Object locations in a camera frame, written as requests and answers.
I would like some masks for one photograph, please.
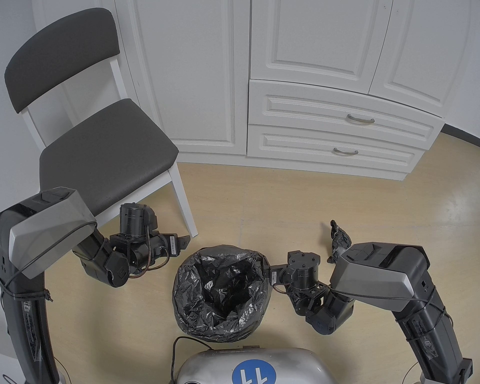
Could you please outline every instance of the chair backrest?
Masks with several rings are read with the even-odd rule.
[[[80,11],[46,26],[22,45],[5,70],[15,111],[21,112],[53,87],[119,53],[115,21],[104,8]]]

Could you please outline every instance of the blue circular logo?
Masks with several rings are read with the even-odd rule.
[[[263,360],[246,360],[233,370],[233,384],[275,384],[275,369]]]

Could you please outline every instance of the white chair frame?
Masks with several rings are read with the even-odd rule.
[[[117,86],[117,90],[120,96],[120,99],[128,98],[127,90],[125,88],[125,84],[123,82],[123,78],[120,73],[120,66],[117,60],[117,57],[111,57],[108,59],[110,62],[110,66],[112,68],[113,78],[115,80],[115,85]],[[32,115],[28,110],[28,107],[24,108],[20,114],[22,115],[25,124],[28,127],[36,145],[43,151],[46,147],[45,142],[43,141],[38,129],[32,119]],[[177,166],[177,162],[173,163],[170,169],[163,172],[161,175],[158,175],[153,180],[150,180],[148,183],[144,184],[134,192],[130,193],[127,197],[123,198],[122,200],[116,202],[111,207],[107,208],[102,213],[98,214],[95,219],[97,220],[98,226],[101,227],[105,223],[109,222],[115,216],[119,214],[120,206],[124,203],[132,203],[142,200],[143,198],[147,197],[148,195],[152,194],[153,192],[159,190],[163,186],[167,185],[168,183],[172,183],[173,189],[175,191],[175,195],[177,197],[178,204],[180,206],[180,210],[183,216],[183,220],[187,226],[188,232],[190,233],[191,237],[195,237],[198,235],[197,228],[195,226],[195,222],[193,220],[192,211],[190,210],[190,205],[188,204],[187,195],[185,194],[185,190],[183,188],[183,183],[180,178],[179,169]]]

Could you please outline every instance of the trash bin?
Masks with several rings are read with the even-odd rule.
[[[179,267],[172,292],[177,324],[204,341],[231,343],[262,321],[271,287],[268,261],[232,245],[203,248]]]

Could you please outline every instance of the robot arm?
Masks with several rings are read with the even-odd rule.
[[[1,302],[28,384],[58,384],[48,333],[44,271],[70,249],[85,272],[112,287],[140,277],[161,256],[178,256],[190,236],[160,234],[153,210],[123,204],[120,233],[106,239],[75,190],[43,191],[0,213]]]
[[[318,281],[320,257],[288,253],[272,266],[272,285],[285,285],[295,311],[318,333],[333,333],[353,313],[355,300],[392,311],[422,369],[422,384],[465,384],[472,360],[462,357],[425,250],[419,246],[355,244],[338,259],[330,285]]]

